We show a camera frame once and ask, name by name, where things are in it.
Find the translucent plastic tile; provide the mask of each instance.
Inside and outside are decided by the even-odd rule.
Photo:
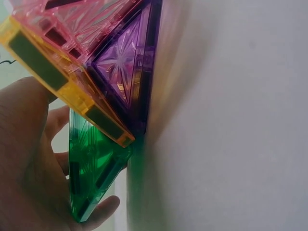
[[[142,0],[9,0],[13,16],[82,64]]]
[[[48,90],[119,145],[133,142],[134,137],[86,71],[33,36],[11,17],[0,26],[0,43]],[[65,72],[65,66],[74,66],[75,71]]]
[[[123,19],[88,61],[90,76],[133,132],[144,133],[152,89],[161,0]]]
[[[71,110],[69,176],[72,213],[86,221],[132,154],[142,151],[142,138],[122,148]]]

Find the starburst pattern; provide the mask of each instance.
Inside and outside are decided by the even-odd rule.
[[[128,105],[136,54],[140,17],[135,19],[98,59],[97,69]]]

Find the human skin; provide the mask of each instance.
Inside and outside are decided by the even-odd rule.
[[[119,205],[111,196],[84,223],[71,215],[68,152],[51,141],[68,123],[67,106],[48,111],[55,97],[33,77],[0,90],[0,230],[90,231]]]

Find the finger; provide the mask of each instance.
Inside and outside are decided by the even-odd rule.
[[[69,121],[69,107],[63,106],[48,112],[45,133],[47,137],[52,140],[54,136],[61,131],[61,129]]]
[[[62,168],[65,176],[68,175],[68,152],[65,153],[55,153],[56,159]]]
[[[117,196],[110,196],[101,202],[93,211],[89,219],[82,223],[83,230],[91,231],[103,224],[116,211],[120,205]]]
[[[26,164],[20,153],[33,153],[39,142],[48,104],[54,99],[33,77],[23,78],[0,90],[1,142],[10,150],[10,156],[20,163]]]

